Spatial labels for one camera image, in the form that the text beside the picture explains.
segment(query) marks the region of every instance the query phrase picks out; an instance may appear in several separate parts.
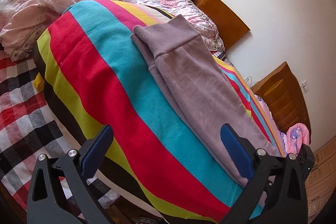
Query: striped blanket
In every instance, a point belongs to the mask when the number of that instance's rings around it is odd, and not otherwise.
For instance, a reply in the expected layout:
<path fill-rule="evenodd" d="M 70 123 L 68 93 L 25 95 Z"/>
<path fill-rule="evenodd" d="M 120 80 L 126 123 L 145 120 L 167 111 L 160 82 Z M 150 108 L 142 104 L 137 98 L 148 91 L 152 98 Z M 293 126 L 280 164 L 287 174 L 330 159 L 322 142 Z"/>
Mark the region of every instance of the striped blanket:
<path fill-rule="evenodd" d="M 80 144 L 103 124 L 112 126 L 115 139 L 100 167 L 110 181 L 170 223 L 219 222 L 243 189 L 174 112 L 130 39 L 135 25 L 169 18 L 142 5 L 81 1 L 41 35 L 34 61 L 45 79 L 48 105 Z M 278 146 L 239 74 L 217 63 L 246 111 Z M 261 210 L 257 205 L 253 216 Z"/>

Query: turquoise stripe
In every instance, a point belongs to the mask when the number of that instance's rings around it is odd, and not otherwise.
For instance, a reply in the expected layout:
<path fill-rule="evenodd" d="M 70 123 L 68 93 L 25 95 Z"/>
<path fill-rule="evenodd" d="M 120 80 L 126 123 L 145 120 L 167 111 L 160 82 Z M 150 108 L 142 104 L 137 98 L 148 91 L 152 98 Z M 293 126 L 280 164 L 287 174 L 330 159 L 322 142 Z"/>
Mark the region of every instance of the turquoise stripe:
<path fill-rule="evenodd" d="M 278 147 L 277 147 L 277 144 L 276 144 L 276 142 L 275 142 L 275 140 L 274 140 L 274 137 L 273 137 L 273 135 L 272 135 L 272 132 L 268 129 L 268 126 L 267 126 L 267 124 L 266 124 L 266 122 L 265 122 L 263 116 L 262 116 L 261 113 L 259 112 L 259 109 L 256 107 L 254 101 L 251 99 L 250 94 L 246 92 L 245 88 L 244 88 L 244 87 L 242 86 L 242 84 L 240 83 L 239 79 L 238 79 L 235 75 L 226 72 L 226 71 L 223 70 L 222 68 L 220 68 L 220 69 L 221 69 L 221 71 L 222 71 L 225 75 L 227 75 L 227 77 L 229 77 L 232 81 L 234 81 L 234 82 L 238 85 L 240 92 L 244 95 L 244 97 L 246 98 L 246 100 L 251 104 L 251 109 L 252 109 L 252 110 L 254 111 L 254 113 L 257 115 L 257 117 L 258 117 L 259 121 L 261 122 L 263 128 L 265 129 L 266 134 L 268 135 L 268 137 L 269 137 L 269 139 L 270 139 L 272 145 L 273 145 L 274 147 L 278 148 Z"/>
<path fill-rule="evenodd" d="M 226 174 L 171 108 L 130 39 L 131 31 L 95 1 L 81 1 L 70 12 L 117 75 L 138 115 L 164 147 L 216 198 L 231 207 L 242 187 Z M 254 215 L 260 213 L 258 205 Z"/>

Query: gray sweatpants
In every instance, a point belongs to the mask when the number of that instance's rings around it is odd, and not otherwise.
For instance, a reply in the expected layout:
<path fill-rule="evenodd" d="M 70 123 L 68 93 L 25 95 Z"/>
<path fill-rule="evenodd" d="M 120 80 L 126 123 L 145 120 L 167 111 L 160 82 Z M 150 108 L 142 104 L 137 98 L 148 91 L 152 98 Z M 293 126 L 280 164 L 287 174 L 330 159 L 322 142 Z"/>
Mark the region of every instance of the gray sweatpants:
<path fill-rule="evenodd" d="M 182 15 L 164 24 L 135 26 L 133 32 L 133 42 L 172 108 L 228 175 L 245 186 L 247 179 L 221 142 L 221 126 L 229 123 L 239 136 L 270 155 L 278 151 L 247 114 L 200 33 Z"/>

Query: metal screw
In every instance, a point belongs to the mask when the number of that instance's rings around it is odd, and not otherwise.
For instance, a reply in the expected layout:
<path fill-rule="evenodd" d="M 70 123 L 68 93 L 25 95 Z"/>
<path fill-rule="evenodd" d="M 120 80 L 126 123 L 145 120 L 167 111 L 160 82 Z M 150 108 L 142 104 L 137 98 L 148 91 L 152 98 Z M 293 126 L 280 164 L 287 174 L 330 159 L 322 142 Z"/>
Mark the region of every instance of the metal screw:
<path fill-rule="evenodd" d="M 71 149 L 69 152 L 68 152 L 68 156 L 69 157 L 74 157 L 77 155 L 77 150 L 76 149 Z"/>
<path fill-rule="evenodd" d="M 293 153 L 289 153 L 289 158 L 291 159 L 291 160 L 295 160 L 296 159 L 296 156 L 293 154 Z"/>
<path fill-rule="evenodd" d="M 43 160 L 45 160 L 45 158 L 46 158 L 45 154 L 41 154 L 41 155 L 38 156 L 39 161 L 43 161 Z"/>
<path fill-rule="evenodd" d="M 264 149 L 262 149 L 262 148 L 259 148 L 259 149 L 257 150 L 257 154 L 258 154 L 259 156 L 264 156 L 264 155 L 266 155 L 266 151 L 265 151 Z"/>

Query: plaid blanket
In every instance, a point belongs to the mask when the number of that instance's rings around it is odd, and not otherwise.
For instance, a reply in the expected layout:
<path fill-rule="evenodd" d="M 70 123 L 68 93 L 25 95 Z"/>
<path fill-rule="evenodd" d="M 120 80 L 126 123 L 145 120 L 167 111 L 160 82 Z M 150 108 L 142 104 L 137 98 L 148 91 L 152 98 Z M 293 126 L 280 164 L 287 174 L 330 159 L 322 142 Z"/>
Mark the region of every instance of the plaid blanket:
<path fill-rule="evenodd" d="M 12 62 L 0 48 L 0 181 L 24 210 L 38 155 L 59 157 L 71 149 L 43 93 L 34 87 L 37 74 L 33 59 Z M 71 210 L 80 215 L 65 178 L 61 184 Z M 104 208 L 119 197 L 96 177 L 88 187 Z"/>

